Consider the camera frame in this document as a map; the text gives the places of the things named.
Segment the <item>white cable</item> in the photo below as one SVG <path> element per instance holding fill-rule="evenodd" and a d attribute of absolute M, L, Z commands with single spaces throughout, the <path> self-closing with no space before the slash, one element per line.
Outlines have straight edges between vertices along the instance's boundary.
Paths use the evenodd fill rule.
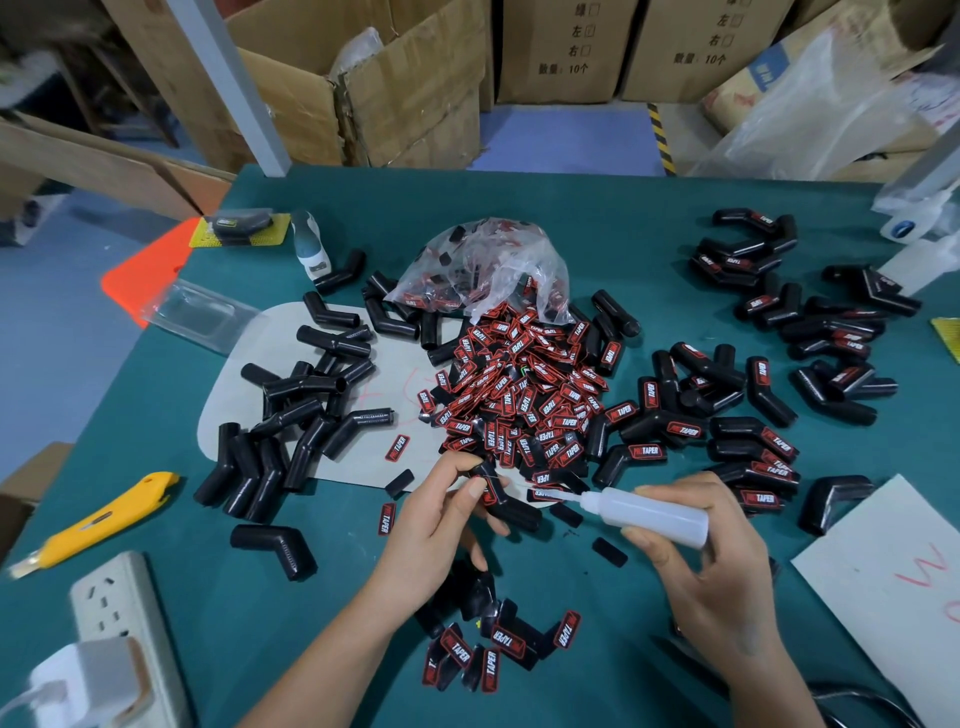
<path fill-rule="evenodd" d="M 21 705 L 30 705 L 34 701 L 39 705 L 45 705 L 46 703 L 60 703 L 63 700 L 66 700 L 66 681 L 54 680 L 44 683 L 32 690 L 22 692 L 3 708 L 0 708 L 0 720 L 3 720 L 8 713 Z"/>

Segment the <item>person's left hand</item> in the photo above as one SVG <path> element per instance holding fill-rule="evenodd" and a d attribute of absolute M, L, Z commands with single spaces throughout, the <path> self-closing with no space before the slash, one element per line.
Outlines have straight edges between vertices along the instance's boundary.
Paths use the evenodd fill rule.
<path fill-rule="evenodd" d="M 366 587 L 390 611 L 387 619 L 393 621 L 394 629 L 440 589 L 457 546 L 469 551 L 477 569 L 487 570 L 483 550 L 467 527 L 471 514 L 485 518 L 494 533 L 510 534 L 506 523 L 488 515 L 478 503 L 487 485 L 482 477 L 472 477 L 455 494 L 446 493 L 461 473 L 480 462 L 467 452 L 447 452 L 407 497 Z"/>

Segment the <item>blue floor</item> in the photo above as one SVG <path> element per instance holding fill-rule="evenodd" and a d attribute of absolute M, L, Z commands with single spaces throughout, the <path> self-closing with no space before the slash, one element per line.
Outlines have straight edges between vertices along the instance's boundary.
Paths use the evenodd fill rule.
<path fill-rule="evenodd" d="M 645 105 L 498 107 L 481 117 L 481 171 L 661 176 Z M 179 150 L 202 161 L 181 130 Z M 175 225 L 82 190 L 24 248 L 0 248 L 0 480 L 50 442 L 76 442 L 140 334 L 100 289 Z"/>

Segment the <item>orange plastic stool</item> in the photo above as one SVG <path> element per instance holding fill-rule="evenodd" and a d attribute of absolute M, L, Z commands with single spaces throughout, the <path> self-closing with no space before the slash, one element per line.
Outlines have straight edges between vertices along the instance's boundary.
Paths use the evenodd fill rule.
<path fill-rule="evenodd" d="M 147 322 L 140 318 L 140 311 L 177 279 L 180 268 L 193 253 L 190 238 L 199 220 L 184 220 L 100 279 L 104 293 L 141 328 L 146 328 Z"/>

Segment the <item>green table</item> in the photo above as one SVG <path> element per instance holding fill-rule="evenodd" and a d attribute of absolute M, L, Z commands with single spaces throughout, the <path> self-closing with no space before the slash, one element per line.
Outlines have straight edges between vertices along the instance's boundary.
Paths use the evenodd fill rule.
<path fill-rule="evenodd" d="M 883 218 L 869 211 L 875 192 L 866 184 L 322 167 L 296 167 L 285 180 L 267 180 L 248 168 L 225 206 L 306 207 L 317 216 L 335 258 L 343 260 L 347 248 L 360 247 L 369 254 L 369 271 L 378 268 L 390 276 L 399 276 L 420 246 L 456 223 L 487 215 L 535 221 L 566 259 L 577 303 L 588 304 L 588 296 L 605 287 L 643 324 L 645 339 L 625 352 L 608 403 L 634 398 L 636 378 L 651 373 L 650 353 L 681 339 L 708 351 L 717 343 L 732 343 L 741 364 L 748 355 L 765 354 L 772 360 L 777 391 L 801 413 L 788 435 L 803 451 L 798 469 L 807 482 L 840 473 L 883 481 L 903 473 L 958 522 L 960 490 L 953 481 L 960 471 L 960 449 L 948 442 L 948 433 L 960 430 L 956 364 L 928 323 L 933 316 L 960 313 L 960 301 L 950 295 L 954 280 L 932 285 L 924 292 L 922 315 L 894 322 L 879 341 L 873 361 L 883 376 L 900 382 L 901 391 L 878 404 L 875 426 L 854 428 L 812 414 L 786 381 L 794 364 L 777 336 L 737 322 L 731 312 L 737 296 L 705 287 L 686 269 L 685 259 L 707 234 L 714 209 L 792 212 L 803 242 L 781 272 L 800 280 L 807 293 L 839 296 L 818 279 L 826 264 L 880 262 L 896 249 L 876 234 Z M 198 250 L 182 275 L 261 309 L 297 301 L 308 290 L 289 246 Z M 332 300 L 359 303 L 359 289 L 354 284 Z M 5 625 L 0 703 L 19 692 L 31 667 L 76 639 L 70 585 L 121 550 L 148 555 L 202 726 L 233 725 L 370 573 L 383 547 L 375 523 L 385 498 L 375 489 L 322 482 L 313 497 L 287 498 L 277 522 L 300 528 L 320 563 L 319 572 L 301 584 L 284 579 L 273 554 L 231 549 L 228 534 L 237 522 L 192 500 L 211 466 L 197 446 L 197 420 L 223 363 L 222 357 L 156 328 L 140 338 L 11 558 L 22 558 L 145 473 L 181 473 L 185 487 L 165 510 L 132 530 L 53 570 L 0 584 Z M 736 412 L 753 414 L 753 409 L 744 404 Z M 943 434 L 934 436 L 931 424 Z M 707 464 L 702 449 L 671 453 L 668 465 L 633 469 L 621 487 L 669 482 Z M 856 644 L 789 567 L 789 559 L 810 543 L 795 524 L 799 510 L 795 501 L 781 517 L 755 521 L 784 564 L 777 602 L 787 646 L 808 679 L 882 687 Z M 452 724 L 448 715 L 465 727 L 494 721 L 729 722 L 724 703 L 650 642 L 651 634 L 665 635 L 668 611 L 657 577 L 642 557 L 602 524 L 585 522 L 567 534 L 561 523 L 546 520 L 552 523 L 543 537 L 493 543 L 497 592 L 516 601 L 520 615 L 541 629 L 566 609 L 581 612 L 584 625 L 573 649 L 532 673 L 508 663 L 496 696 L 471 695 L 459 685 L 440 694 L 420 686 L 426 639 L 408 624 L 374 680 L 359 724 Z M 623 569 L 590 550 L 601 534 L 630 550 Z M 467 635 L 475 639 L 472 626 Z"/>

